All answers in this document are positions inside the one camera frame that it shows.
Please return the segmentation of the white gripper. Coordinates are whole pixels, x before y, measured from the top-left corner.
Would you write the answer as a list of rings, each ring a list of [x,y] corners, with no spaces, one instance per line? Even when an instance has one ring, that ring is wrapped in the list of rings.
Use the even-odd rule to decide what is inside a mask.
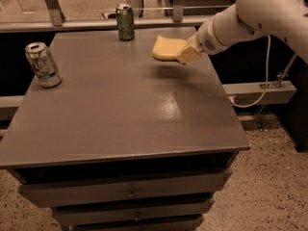
[[[197,30],[196,38],[200,47],[194,42],[187,42],[175,59],[180,64],[194,62],[201,57],[202,50],[208,55],[216,55],[230,47],[230,36],[230,25],[213,16]]]

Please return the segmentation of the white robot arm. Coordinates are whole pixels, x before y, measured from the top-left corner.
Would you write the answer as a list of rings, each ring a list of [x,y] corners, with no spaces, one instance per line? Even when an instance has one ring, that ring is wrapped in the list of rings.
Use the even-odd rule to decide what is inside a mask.
[[[176,60],[186,64],[202,53],[216,55],[238,42],[272,35],[308,63],[307,15],[304,0],[236,0],[200,26],[180,48]]]

